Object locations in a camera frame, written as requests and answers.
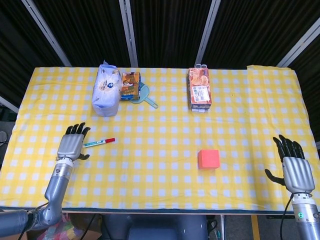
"yellow checkered tablecloth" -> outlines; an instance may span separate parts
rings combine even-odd
[[[272,137],[300,142],[317,184],[320,165],[294,71],[250,66],[210,70],[212,106],[191,112],[187,69],[140,71],[155,109],[121,101],[113,117],[91,106],[97,68],[40,67],[21,104],[0,175],[0,206],[36,207],[46,200],[61,137],[86,122],[85,142],[116,142],[83,149],[64,197],[65,208],[282,211],[285,187],[264,169],[282,175]],[[218,149],[221,167],[198,169],[197,153]],[[320,186],[313,192],[320,203]]]

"robotic hand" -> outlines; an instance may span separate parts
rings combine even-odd
[[[292,142],[282,135],[279,135],[279,138],[280,140],[274,137],[273,140],[282,163],[283,178],[273,176],[268,169],[264,171],[271,181],[285,186],[292,193],[290,199],[300,239],[320,240],[319,213],[316,202],[310,194],[315,189],[310,164],[296,141]]]
[[[35,210],[17,210],[0,214],[0,237],[19,234],[28,230],[45,229],[55,225],[61,219],[62,202],[76,159],[86,160],[81,149],[89,127],[85,123],[69,126],[63,135],[56,158],[56,164],[45,191],[48,200],[46,207],[39,206]]]

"snack box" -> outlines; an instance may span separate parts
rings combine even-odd
[[[140,72],[122,73],[121,100],[139,100],[141,89]]]
[[[192,111],[210,108],[212,100],[208,68],[189,68],[187,87],[188,101]]]

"white plastic bag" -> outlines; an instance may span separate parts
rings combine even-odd
[[[99,66],[96,75],[92,107],[100,116],[115,116],[120,101],[121,76],[116,66],[103,63]]]

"red foam cube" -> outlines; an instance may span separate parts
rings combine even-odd
[[[202,149],[198,152],[198,167],[200,169],[216,169],[220,167],[219,151]]]

